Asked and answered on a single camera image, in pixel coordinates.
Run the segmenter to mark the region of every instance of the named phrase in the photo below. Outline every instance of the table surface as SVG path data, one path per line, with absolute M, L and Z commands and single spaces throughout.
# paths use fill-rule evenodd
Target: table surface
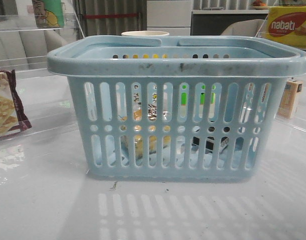
M 0 140 L 0 240 L 306 240 L 306 87 L 251 179 L 135 181 L 87 174 L 66 78 L 29 74 L 33 128 Z

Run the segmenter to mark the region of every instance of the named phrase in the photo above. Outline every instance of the plastic basket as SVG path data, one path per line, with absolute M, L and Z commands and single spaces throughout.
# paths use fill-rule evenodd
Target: plastic basket
M 48 66 L 68 76 L 91 172 L 244 178 L 306 52 L 251 37 L 92 36 Z

